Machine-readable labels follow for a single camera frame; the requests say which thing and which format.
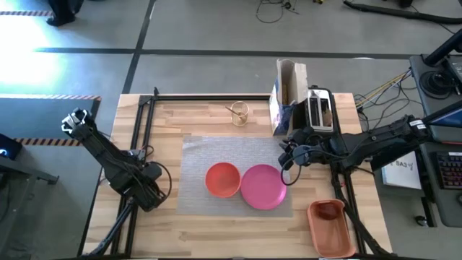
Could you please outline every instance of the floor tape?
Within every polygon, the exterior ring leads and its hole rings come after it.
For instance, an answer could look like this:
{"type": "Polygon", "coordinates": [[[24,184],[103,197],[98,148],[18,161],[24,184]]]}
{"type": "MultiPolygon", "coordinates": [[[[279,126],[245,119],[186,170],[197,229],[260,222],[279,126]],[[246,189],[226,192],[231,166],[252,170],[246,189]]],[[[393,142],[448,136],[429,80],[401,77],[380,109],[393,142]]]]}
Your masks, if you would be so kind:
{"type": "Polygon", "coordinates": [[[14,138],[14,141],[22,145],[41,146],[80,146],[80,142],[74,139],[53,139],[53,138],[14,138]]]}
{"type": "Polygon", "coordinates": [[[50,17],[52,11],[0,11],[0,15],[50,17]]]}
{"type": "MultiPolygon", "coordinates": [[[[38,99],[73,99],[73,100],[98,100],[99,95],[23,95],[23,94],[0,94],[0,98],[38,98],[38,99]]],[[[74,139],[54,138],[13,138],[22,145],[43,145],[43,146],[66,146],[78,147],[80,142],[74,139]]]]}

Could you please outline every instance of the orange bowl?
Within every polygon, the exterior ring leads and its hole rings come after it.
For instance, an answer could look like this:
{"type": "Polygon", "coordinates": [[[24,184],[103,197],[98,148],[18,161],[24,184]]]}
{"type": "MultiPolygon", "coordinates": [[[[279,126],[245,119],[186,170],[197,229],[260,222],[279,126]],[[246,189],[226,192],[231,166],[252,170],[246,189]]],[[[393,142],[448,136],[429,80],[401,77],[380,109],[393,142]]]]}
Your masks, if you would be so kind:
{"type": "Polygon", "coordinates": [[[219,162],[207,171],[205,186],[211,195],[229,198],[240,188],[239,170],[229,162],[219,162]]]}

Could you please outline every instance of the wooden stick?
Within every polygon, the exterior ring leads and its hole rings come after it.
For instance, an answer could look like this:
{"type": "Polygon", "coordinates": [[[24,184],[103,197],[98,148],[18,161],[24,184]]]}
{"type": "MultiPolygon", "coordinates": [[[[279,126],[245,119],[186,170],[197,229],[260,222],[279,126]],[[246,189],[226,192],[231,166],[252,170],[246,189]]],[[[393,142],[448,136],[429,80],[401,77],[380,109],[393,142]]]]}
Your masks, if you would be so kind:
{"type": "Polygon", "coordinates": [[[236,116],[240,116],[240,114],[238,114],[236,111],[234,111],[233,109],[231,108],[228,108],[227,106],[225,106],[226,109],[228,109],[229,111],[231,111],[232,113],[234,113],[236,116]]]}

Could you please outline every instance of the desk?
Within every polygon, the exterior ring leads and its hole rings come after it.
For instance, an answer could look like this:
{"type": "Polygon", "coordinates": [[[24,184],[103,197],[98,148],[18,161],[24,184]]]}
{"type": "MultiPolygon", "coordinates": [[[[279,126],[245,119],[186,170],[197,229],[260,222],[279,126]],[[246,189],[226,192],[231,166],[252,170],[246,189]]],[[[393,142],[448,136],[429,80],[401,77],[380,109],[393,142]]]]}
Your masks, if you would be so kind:
{"type": "MultiPolygon", "coordinates": [[[[359,133],[359,119],[351,93],[335,94],[341,130],[359,133]]],[[[139,95],[122,95],[115,116],[111,141],[122,150],[130,147],[139,95]]],[[[270,137],[267,101],[246,101],[250,107],[244,127],[232,125],[225,105],[232,101],[157,101],[151,138],[154,154],[149,160],[163,163],[172,174],[170,198],[151,212],[139,210],[132,257],[230,258],[230,257],[318,257],[313,248],[306,210],[316,199],[334,198],[327,165],[303,168],[300,180],[291,187],[293,217],[218,217],[175,213],[180,180],[183,137],[244,136],[270,137]]],[[[141,124],[139,147],[144,126],[141,124]]],[[[292,168],[294,178],[297,169],[292,168]]],[[[360,218],[385,250],[391,251],[388,233],[373,177],[361,171],[352,175],[360,218]]],[[[157,183],[167,190],[163,175],[157,183]]],[[[120,196],[107,183],[97,190],[83,252],[94,249],[116,219],[120,196]]],[[[350,237],[356,244],[352,224],[350,237]]],[[[125,246],[122,236],[119,250],[125,246]]]]}

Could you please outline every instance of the cardboard box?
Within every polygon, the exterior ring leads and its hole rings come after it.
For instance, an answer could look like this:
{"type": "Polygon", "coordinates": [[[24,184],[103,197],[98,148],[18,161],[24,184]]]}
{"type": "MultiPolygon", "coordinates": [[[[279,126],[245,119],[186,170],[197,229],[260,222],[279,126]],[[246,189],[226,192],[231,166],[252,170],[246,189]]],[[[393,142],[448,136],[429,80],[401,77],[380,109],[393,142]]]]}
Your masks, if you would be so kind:
{"type": "Polygon", "coordinates": [[[273,135],[285,135],[294,107],[308,94],[306,65],[288,59],[277,60],[277,78],[269,98],[273,135]]]}

